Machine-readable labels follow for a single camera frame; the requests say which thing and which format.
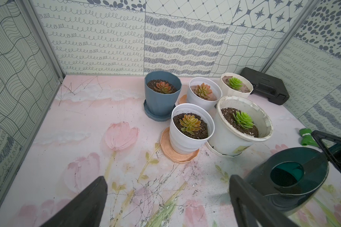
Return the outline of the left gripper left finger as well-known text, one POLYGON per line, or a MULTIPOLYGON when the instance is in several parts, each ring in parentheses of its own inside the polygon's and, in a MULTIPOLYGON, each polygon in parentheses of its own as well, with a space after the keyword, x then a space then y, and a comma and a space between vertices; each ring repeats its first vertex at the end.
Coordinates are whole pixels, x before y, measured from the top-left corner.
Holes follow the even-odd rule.
POLYGON ((103 176, 96 178, 43 227, 98 227, 104 212, 108 185, 103 176))

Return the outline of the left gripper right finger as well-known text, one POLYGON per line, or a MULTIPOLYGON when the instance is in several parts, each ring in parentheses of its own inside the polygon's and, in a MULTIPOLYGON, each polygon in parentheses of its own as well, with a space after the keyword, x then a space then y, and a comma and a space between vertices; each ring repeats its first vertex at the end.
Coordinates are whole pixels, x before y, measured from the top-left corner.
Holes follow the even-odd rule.
POLYGON ((229 195, 239 227, 296 227, 240 176, 229 179, 229 195))

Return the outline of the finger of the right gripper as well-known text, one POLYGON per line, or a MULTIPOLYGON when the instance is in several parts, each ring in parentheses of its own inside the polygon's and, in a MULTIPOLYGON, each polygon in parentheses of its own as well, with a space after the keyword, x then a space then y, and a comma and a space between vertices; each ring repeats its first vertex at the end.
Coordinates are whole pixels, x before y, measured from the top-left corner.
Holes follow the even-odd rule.
POLYGON ((313 131, 311 135, 327 159, 341 173, 341 137, 318 130, 313 131))

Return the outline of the dark green watering can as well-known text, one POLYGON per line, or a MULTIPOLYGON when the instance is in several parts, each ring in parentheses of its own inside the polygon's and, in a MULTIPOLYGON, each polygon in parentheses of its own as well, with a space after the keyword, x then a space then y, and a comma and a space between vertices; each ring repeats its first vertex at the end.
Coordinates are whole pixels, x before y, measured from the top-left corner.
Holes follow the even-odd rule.
POLYGON ((278 211, 290 216, 315 195, 328 173, 324 153, 312 148, 288 148, 255 167, 245 181, 278 211))

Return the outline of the large white pot green succulent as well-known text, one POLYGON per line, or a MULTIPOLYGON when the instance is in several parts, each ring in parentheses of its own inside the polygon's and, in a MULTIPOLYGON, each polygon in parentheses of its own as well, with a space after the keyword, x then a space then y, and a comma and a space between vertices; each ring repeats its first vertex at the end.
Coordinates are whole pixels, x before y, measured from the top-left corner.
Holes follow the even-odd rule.
POLYGON ((215 132, 208 142, 219 153, 233 157, 273 134, 271 119, 264 110, 240 96, 219 100, 214 124, 215 132))

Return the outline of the white pot brown soil succulent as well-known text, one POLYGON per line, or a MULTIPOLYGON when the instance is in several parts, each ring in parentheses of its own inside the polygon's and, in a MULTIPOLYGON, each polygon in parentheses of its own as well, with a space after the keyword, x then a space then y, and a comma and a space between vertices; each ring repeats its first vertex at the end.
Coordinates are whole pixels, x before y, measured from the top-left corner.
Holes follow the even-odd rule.
POLYGON ((240 96, 247 98, 253 92, 253 85, 249 80, 235 73, 222 74, 219 82, 223 96, 240 96))

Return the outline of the white pot yellow-green succulent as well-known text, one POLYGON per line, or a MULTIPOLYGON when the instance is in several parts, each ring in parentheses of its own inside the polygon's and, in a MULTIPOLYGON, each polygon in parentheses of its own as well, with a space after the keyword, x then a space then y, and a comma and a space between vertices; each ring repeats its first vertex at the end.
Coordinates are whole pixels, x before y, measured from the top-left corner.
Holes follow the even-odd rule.
POLYGON ((188 155, 201 148, 214 134, 215 124, 211 115, 194 104, 177 105, 170 120, 170 143, 172 148, 188 155))

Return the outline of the small white pot reddish succulent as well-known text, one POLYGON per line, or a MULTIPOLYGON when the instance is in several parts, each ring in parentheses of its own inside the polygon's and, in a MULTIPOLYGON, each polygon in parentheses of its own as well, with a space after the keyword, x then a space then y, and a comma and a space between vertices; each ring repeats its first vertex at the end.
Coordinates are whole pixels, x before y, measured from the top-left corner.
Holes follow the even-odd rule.
POLYGON ((223 96, 221 88, 212 80, 197 77, 189 82, 187 102, 210 111, 223 96))

